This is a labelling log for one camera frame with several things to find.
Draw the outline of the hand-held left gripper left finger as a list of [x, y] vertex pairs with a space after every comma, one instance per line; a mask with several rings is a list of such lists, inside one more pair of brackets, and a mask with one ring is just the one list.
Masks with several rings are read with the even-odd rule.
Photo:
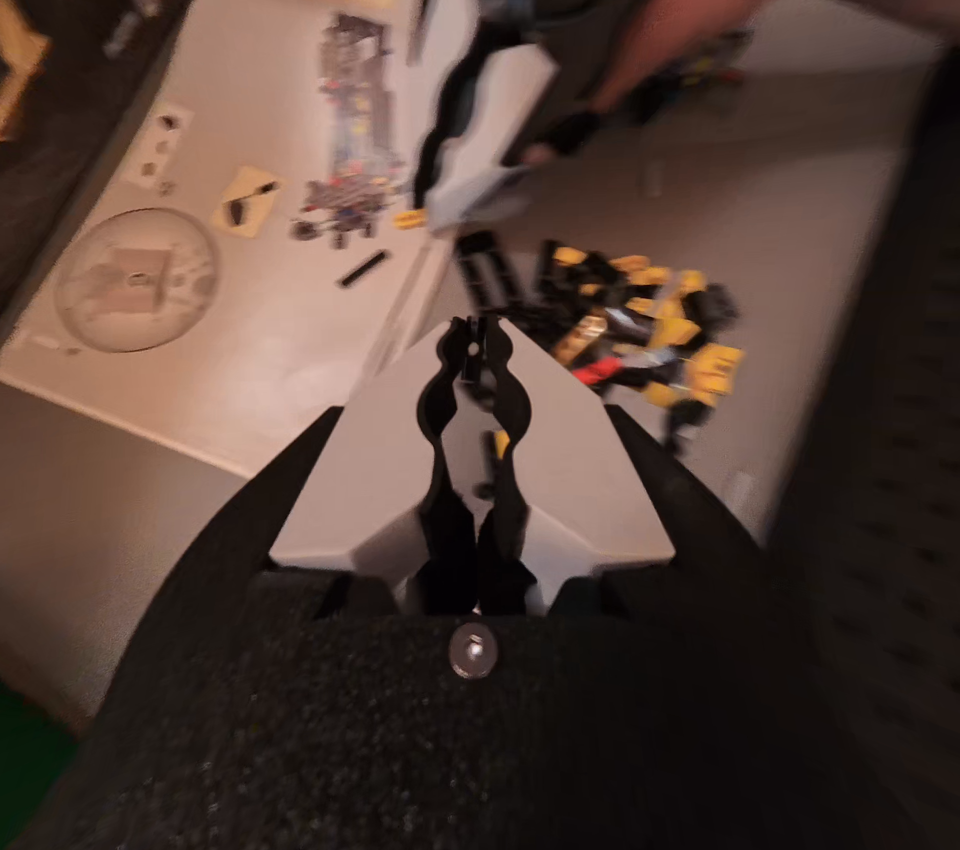
[[443, 445], [472, 343], [455, 317], [350, 398], [271, 546], [277, 570], [371, 579], [414, 613], [474, 611], [474, 515]]

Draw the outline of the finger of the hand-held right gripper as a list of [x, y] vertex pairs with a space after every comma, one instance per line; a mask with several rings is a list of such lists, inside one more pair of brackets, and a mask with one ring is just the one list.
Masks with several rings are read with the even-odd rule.
[[474, 79], [464, 129], [447, 132], [438, 149], [436, 182], [423, 208], [431, 232], [471, 222], [492, 222], [526, 208], [529, 186], [522, 166], [507, 166], [507, 151], [551, 83], [557, 64], [526, 44], [494, 53]]
[[478, 0], [428, 0], [418, 56], [409, 59], [411, 207], [465, 213], [488, 188], [486, 76], [455, 78], [452, 114], [441, 96], [480, 25]]

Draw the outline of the lego chassis assembly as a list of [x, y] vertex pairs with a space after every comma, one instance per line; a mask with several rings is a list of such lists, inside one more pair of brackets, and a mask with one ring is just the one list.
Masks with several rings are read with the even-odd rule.
[[740, 60], [754, 35], [755, 29], [750, 27], [728, 29], [645, 78], [630, 91], [623, 105], [629, 122], [647, 124], [661, 111], [687, 97], [741, 87], [746, 71]]

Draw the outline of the pile of yellow black lego pieces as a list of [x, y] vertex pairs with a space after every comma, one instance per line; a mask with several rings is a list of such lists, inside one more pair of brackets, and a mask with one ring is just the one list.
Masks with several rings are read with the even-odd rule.
[[674, 457], [733, 390], [743, 352], [720, 337], [738, 307], [699, 270], [546, 240], [527, 295], [493, 231], [458, 238], [454, 258], [478, 334], [507, 319], [597, 396], [635, 392], [662, 414], [660, 442]]

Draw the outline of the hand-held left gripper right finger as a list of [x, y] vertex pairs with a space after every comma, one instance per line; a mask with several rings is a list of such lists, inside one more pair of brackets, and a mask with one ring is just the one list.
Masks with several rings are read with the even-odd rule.
[[669, 563], [603, 401], [505, 318], [488, 320], [485, 356], [507, 443], [478, 537], [481, 612], [543, 615], [569, 580]]

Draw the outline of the lego set box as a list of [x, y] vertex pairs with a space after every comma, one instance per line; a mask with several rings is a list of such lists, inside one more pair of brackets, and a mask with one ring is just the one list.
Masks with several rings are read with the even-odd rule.
[[188, 3], [2, 0], [2, 310]]

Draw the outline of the lego instruction booklet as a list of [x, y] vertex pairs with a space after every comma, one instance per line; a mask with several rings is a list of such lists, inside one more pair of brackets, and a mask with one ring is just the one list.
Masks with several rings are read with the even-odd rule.
[[94, 426], [238, 477], [404, 345], [440, 51], [419, 0], [194, 0], [146, 118], [2, 349], [2, 435]]

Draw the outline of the small black lego piece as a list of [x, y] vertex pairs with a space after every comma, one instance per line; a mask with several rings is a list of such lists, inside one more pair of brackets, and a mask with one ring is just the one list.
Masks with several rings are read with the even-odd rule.
[[455, 327], [458, 383], [476, 401], [491, 398], [496, 388], [488, 353], [489, 324], [490, 316], [481, 314], [460, 319]]

